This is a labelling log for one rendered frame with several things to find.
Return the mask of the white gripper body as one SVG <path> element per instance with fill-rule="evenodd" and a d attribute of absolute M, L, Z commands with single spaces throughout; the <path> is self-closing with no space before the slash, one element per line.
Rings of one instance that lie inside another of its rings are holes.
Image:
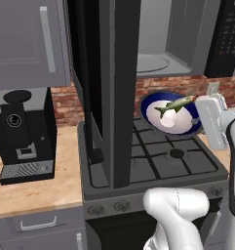
<path fill-rule="evenodd" d="M 229 111 L 221 94 L 200 96 L 195 105 L 209 145 L 214 150 L 227 149 L 225 130 L 229 121 Z"/>

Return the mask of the green fish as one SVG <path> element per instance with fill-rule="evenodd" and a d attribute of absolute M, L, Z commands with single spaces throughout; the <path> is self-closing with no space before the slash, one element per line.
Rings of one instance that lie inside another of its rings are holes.
<path fill-rule="evenodd" d="M 156 107 L 156 110 L 160 112 L 160 117 L 163 117 L 164 114 L 169 110 L 174 110 L 175 112 L 179 112 L 185 105 L 193 103 L 196 100 L 195 96 L 187 96 L 173 102 L 167 103 L 165 107 Z"/>

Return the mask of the blue and white bowl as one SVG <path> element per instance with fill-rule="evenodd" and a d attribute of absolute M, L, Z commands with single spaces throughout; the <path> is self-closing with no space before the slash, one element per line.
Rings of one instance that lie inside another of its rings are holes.
<path fill-rule="evenodd" d="M 176 136 L 196 134 L 202 128 L 201 120 L 195 101 L 185 105 L 179 112 L 173 109 L 167 111 L 163 117 L 156 107 L 165 107 L 167 103 L 187 97 L 172 91 L 158 91 L 146 95 L 140 103 L 143 119 L 159 132 Z"/>

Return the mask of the black microwave oven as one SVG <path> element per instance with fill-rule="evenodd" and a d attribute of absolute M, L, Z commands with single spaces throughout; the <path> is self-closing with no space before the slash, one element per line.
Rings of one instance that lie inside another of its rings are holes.
<path fill-rule="evenodd" d="M 233 76 L 235 0 L 141 0 L 139 54 L 169 61 L 139 77 Z"/>

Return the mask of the round microwave turntable plate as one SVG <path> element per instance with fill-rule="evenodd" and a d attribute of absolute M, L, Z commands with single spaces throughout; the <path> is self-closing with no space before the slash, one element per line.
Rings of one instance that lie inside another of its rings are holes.
<path fill-rule="evenodd" d="M 158 55 L 139 54 L 137 56 L 137 72 L 153 72 L 169 66 L 169 61 Z"/>

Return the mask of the dark grey microwave door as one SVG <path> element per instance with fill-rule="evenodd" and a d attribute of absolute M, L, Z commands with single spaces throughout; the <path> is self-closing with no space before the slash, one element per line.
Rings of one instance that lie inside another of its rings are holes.
<path fill-rule="evenodd" d="M 67 0 L 87 153 L 111 188 L 130 182 L 140 2 Z"/>

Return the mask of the grey base cupboard door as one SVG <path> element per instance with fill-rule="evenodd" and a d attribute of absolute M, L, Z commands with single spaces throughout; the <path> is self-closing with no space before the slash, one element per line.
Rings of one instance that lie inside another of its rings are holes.
<path fill-rule="evenodd" d="M 221 212 L 221 218 L 213 235 L 210 230 L 215 219 L 216 212 Z M 211 210 L 208 213 L 200 229 L 200 235 L 204 250 L 225 250 L 226 240 L 230 232 L 231 213 L 229 210 L 229 194 L 223 198 L 214 199 L 211 202 Z"/>
<path fill-rule="evenodd" d="M 82 233 L 83 250 L 88 250 L 86 234 L 79 229 L 0 241 L 0 250 L 77 250 L 78 232 Z"/>

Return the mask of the grey stove with hob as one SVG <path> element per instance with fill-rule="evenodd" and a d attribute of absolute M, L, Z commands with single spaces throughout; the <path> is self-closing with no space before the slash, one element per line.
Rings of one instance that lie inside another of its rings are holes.
<path fill-rule="evenodd" d="M 133 125 L 131 176 L 127 187 L 109 187 L 101 164 L 89 162 L 84 124 L 78 125 L 78 148 L 82 178 L 84 216 L 89 250 L 142 250 L 153 234 L 156 221 L 143 209 L 142 197 L 149 188 L 194 188 L 211 202 L 223 198 L 228 172 L 198 137 L 176 139 L 157 134 L 137 118 Z M 223 188 L 223 195 L 212 196 L 209 189 Z M 113 205 L 130 203 L 126 212 Z M 88 214 L 92 205 L 104 207 L 100 216 Z"/>

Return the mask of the dark stove knob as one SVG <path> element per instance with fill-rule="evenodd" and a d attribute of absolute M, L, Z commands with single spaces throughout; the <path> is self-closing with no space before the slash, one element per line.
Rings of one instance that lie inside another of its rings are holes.
<path fill-rule="evenodd" d="M 121 200 L 116 202 L 113 207 L 116 211 L 126 212 L 130 209 L 130 203 L 128 201 Z"/>
<path fill-rule="evenodd" d="M 209 194 L 212 195 L 212 196 L 223 195 L 223 188 L 222 187 L 211 187 L 209 189 Z"/>
<path fill-rule="evenodd" d="M 104 207 L 101 205 L 92 205 L 88 208 L 88 214 L 91 216 L 100 216 L 104 213 Z"/>

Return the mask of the black coffee machine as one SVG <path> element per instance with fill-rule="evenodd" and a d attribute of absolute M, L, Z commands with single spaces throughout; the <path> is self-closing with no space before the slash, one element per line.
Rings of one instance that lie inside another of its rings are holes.
<path fill-rule="evenodd" d="M 48 88 L 0 91 L 0 183 L 55 176 L 57 124 Z"/>

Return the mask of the grey drawer front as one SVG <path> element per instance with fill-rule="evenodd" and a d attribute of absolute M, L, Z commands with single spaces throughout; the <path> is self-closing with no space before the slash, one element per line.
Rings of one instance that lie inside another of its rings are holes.
<path fill-rule="evenodd" d="M 53 228 L 21 231 L 20 222 L 25 226 L 39 225 L 51 222 L 58 216 L 57 225 Z M 71 229 L 82 229 L 85 226 L 83 208 L 72 207 L 46 211 L 16 217 L 0 219 L 0 241 L 21 239 L 28 236 L 44 235 L 46 233 L 62 232 Z"/>

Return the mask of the white wall socket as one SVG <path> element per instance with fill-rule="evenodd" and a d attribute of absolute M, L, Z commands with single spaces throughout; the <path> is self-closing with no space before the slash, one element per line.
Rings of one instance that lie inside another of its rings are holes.
<path fill-rule="evenodd" d="M 212 95 L 212 94 L 217 93 L 218 88 L 219 88 L 219 83 L 218 82 L 210 82 L 209 85 L 208 85 L 207 94 Z"/>

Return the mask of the grey wall cupboard door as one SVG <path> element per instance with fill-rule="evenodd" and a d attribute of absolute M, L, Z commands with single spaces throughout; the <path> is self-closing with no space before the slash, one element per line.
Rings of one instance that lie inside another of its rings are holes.
<path fill-rule="evenodd" d="M 51 73 L 39 8 L 48 17 L 57 71 Z M 66 0 L 0 0 L 0 90 L 68 86 Z"/>

